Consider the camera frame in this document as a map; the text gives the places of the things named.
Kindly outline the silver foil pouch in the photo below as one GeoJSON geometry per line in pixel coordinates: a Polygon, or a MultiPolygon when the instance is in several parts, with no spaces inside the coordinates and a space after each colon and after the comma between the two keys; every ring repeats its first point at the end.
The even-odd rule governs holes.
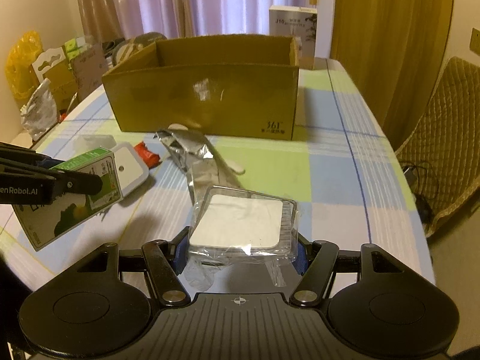
{"type": "Polygon", "coordinates": [[[187,180],[193,204],[201,202],[212,185],[241,189],[238,178],[213,144],[200,132],[160,129],[154,135],[187,180]]]}

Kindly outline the clear plastic case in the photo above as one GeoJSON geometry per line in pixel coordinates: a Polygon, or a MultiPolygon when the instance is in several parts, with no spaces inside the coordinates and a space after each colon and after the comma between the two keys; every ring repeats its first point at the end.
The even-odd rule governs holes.
{"type": "Polygon", "coordinates": [[[73,142],[73,147],[78,154],[95,150],[99,147],[112,149],[116,146],[116,140],[112,135],[80,135],[73,142]]]}

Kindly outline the green tall medicine box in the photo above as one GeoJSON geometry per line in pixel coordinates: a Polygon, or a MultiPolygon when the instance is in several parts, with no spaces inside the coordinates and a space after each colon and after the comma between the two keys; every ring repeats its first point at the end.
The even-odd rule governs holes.
{"type": "Polygon", "coordinates": [[[13,211],[38,251],[123,198],[111,150],[97,148],[53,167],[74,176],[52,203],[16,204],[13,211]]]}

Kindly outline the crumpled silver plastic bag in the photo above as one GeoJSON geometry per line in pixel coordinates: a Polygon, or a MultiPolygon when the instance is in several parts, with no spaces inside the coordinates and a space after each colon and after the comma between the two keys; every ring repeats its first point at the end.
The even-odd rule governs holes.
{"type": "Polygon", "coordinates": [[[50,91],[50,80],[45,78],[20,109],[20,122],[33,141],[38,141],[58,123],[59,113],[50,91]]]}

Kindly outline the dark oval noodle bowl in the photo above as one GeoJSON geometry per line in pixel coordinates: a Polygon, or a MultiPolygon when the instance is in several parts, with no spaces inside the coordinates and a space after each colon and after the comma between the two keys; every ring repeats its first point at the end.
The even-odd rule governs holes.
{"type": "Polygon", "coordinates": [[[157,32],[144,33],[142,35],[127,39],[118,44],[112,51],[112,64],[117,64],[137,54],[140,50],[148,47],[156,40],[166,40],[166,36],[157,32]]]}

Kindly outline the large brown cardboard box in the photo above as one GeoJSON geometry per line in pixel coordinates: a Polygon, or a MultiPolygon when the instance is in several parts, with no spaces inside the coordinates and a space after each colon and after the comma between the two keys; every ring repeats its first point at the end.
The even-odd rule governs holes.
{"type": "Polygon", "coordinates": [[[294,37],[158,40],[102,77],[123,132],[171,124],[205,135],[291,140],[299,86],[294,37]]]}

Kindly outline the wall power socket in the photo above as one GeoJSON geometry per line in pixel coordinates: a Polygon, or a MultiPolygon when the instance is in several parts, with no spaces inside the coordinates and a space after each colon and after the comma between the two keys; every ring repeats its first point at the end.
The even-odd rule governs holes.
{"type": "Polygon", "coordinates": [[[480,30],[477,28],[472,28],[469,49],[476,55],[480,55],[480,30]]]}

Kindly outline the clear packaged white pad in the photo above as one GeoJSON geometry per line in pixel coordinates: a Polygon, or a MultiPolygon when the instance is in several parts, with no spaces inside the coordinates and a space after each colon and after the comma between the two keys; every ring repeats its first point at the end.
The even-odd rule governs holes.
{"type": "Polygon", "coordinates": [[[211,185],[193,205],[185,278],[204,291],[228,266],[260,264],[285,287],[281,267],[297,259],[298,237],[296,201],[211,185]]]}

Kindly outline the checked tablecloth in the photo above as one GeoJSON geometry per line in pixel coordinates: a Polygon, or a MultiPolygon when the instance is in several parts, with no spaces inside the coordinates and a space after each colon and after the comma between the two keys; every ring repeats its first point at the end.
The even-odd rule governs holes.
{"type": "MultiPolygon", "coordinates": [[[[358,250],[372,242],[434,279],[421,220],[401,166],[377,120],[342,65],[323,60],[299,78],[294,137],[290,141],[219,136],[221,156],[243,168],[241,185],[298,203],[298,230],[310,239],[358,250]]],[[[169,240],[191,222],[186,178],[152,133],[123,133],[102,88],[56,127],[37,150],[55,158],[76,155],[82,136],[110,135],[144,142],[162,162],[147,181],[42,250],[34,250],[9,205],[1,207],[1,252],[30,289],[37,289],[103,243],[137,249],[169,240]]]]}

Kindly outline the yellow plastic bag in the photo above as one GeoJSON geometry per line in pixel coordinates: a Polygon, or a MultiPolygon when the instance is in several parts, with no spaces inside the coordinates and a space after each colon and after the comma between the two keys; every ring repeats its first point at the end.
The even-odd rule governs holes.
{"type": "Polygon", "coordinates": [[[10,49],[5,65],[7,84],[19,109],[25,105],[39,86],[39,80],[32,67],[43,52],[40,34],[26,32],[10,49]]]}

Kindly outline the white square night light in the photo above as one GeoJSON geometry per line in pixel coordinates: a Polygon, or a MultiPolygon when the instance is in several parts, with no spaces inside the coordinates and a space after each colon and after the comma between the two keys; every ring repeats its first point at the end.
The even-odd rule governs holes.
{"type": "Polygon", "coordinates": [[[123,197],[140,187],[149,176],[149,168],[128,142],[120,142],[113,149],[115,166],[123,197]]]}

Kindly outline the green tissue packs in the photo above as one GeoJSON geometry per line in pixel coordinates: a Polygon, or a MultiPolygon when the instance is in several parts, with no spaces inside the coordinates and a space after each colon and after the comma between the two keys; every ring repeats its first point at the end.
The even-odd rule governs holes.
{"type": "Polygon", "coordinates": [[[94,43],[95,39],[90,35],[86,35],[83,37],[75,37],[64,43],[64,53],[67,59],[71,61],[72,59],[92,47],[94,43]]]}

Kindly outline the brown cardboard carton stack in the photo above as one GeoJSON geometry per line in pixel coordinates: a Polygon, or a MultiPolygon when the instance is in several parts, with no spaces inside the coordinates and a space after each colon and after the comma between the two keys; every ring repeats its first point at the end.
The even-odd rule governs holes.
{"type": "Polygon", "coordinates": [[[62,48],[48,49],[32,63],[38,81],[49,80],[49,90],[60,114],[71,111],[102,84],[107,61],[100,44],[68,60],[62,48]]]}

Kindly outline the red snack packet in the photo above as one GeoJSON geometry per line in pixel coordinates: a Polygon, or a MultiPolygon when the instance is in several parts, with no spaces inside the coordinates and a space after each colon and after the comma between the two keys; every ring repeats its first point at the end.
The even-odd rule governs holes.
{"type": "Polygon", "coordinates": [[[151,152],[144,141],[139,142],[134,147],[134,150],[137,152],[139,157],[143,160],[144,164],[149,168],[152,169],[161,164],[160,155],[151,152]]]}

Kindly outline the white humidifier box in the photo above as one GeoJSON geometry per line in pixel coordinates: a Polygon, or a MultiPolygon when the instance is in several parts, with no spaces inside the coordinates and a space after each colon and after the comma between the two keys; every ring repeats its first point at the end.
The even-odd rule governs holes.
{"type": "Polygon", "coordinates": [[[312,69],[317,37],[317,9],[312,7],[271,6],[269,34],[292,36],[298,46],[299,66],[312,69]]]}

